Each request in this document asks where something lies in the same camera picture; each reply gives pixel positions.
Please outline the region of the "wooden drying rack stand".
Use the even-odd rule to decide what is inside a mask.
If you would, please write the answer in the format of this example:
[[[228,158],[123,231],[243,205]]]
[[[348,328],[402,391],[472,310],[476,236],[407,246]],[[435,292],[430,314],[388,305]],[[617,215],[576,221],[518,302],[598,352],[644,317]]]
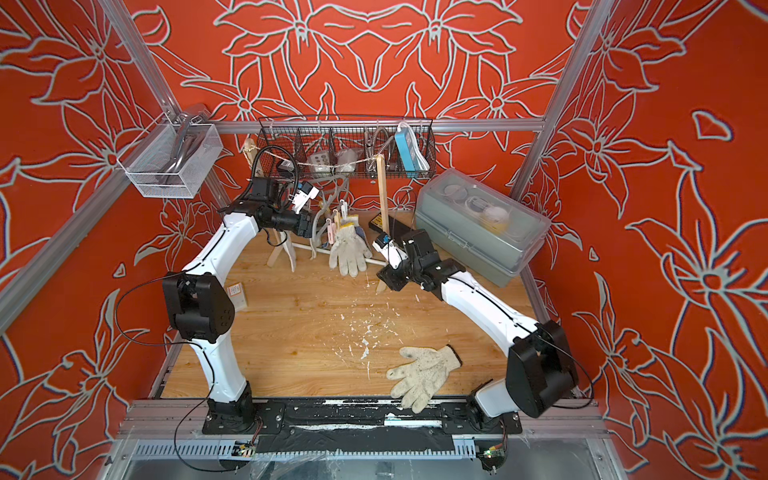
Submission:
[[[256,143],[250,137],[248,137],[243,142],[241,152],[245,155],[250,167],[258,166],[258,162],[255,160],[258,151],[259,151],[259,148],[256,146]],[[385,167],[386,167],[385,160],[381,153],[377,153],[376,155],[369,157],[369,160],[376,161],[377,185],[378,185],[378,193],[379,193],[380,212],[382,217],[382,228],[385,233],[390,234],[391,230],[390,230],[389,217],[388,217],[387,175],[385,171]]]

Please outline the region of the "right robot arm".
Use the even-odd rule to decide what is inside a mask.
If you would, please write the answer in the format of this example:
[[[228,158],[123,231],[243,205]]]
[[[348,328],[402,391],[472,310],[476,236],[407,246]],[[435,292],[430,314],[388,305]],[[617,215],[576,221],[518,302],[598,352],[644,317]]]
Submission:
[[[578,384],[581,364],[574,359],[564,329],[521,314],[483,287],[452,258],[443,259],[428,233],[411,230],[400,239],[386,233],[374,242],[387,260],[378,277],[389,289],[419,285],[472,320],[506,355],[504,378],[478,387],[470,396],[477,416],[496,418],[522,412],[538,418]]]

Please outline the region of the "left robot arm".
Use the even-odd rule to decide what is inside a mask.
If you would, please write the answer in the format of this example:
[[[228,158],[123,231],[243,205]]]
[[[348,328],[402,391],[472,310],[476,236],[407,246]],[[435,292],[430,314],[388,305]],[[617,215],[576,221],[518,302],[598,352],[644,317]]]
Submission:
[[[181,272],[162,281],[170,326],[191,345],[202,367],[209,389],[208,415],[226,428],[249,427],[256,419],[252,390],[232,345],[236,309],[226,279],[260,233],[268,236],[270,246],[291,257],[291,237],[311,236],[312,216],[305,205],[317,196],[317,189],[300,181],[301,158],[295,147],[260,148],[245,191],[222,210],[217,232]]]

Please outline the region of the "grey clip hanger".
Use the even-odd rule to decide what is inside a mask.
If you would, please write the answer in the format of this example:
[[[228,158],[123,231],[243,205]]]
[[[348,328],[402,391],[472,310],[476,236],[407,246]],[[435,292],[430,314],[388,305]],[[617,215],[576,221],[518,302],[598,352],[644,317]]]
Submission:
[[[311,247],[320,247],[323,243],[322,236],[326,233],[323,223],[332,217],[333,209],[338,208],[342,200],[348,200],[351,179],[349,176],[334,175],[325,180],[300,182],[309,182],[319,190],[317,197],[308,202],[301,211],[312,213],[312,237],[307,239]]]

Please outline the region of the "white glove front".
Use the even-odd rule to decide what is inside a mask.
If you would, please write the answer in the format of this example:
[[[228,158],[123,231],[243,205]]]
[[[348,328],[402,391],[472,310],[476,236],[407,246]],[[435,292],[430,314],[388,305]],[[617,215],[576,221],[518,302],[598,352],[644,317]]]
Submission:
[[[414,414],[421,413],[450,374],[462,366],[460,357],[449,345],[440,349],[403,347],[399,353],[407,363],[386,372],[388,380],[396,381],[390,396]]]

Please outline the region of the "white glove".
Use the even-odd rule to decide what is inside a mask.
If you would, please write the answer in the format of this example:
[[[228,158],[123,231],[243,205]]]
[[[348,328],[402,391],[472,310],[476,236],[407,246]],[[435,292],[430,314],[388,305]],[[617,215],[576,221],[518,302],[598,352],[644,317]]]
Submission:
[[[347,223],[336,230],[329,256],[331,270],[337,269],[342,276],[355,278],[367,270],[367,260],[371,258],[368,244],[358,234],[356,225]]]
[[[390,396],[414,414],[421,413],[450,374],[462,366],[460,357],[449,345],[440,349],[403,347],[399,353],[407,363],[386,372],[388,380],[396,381]]]

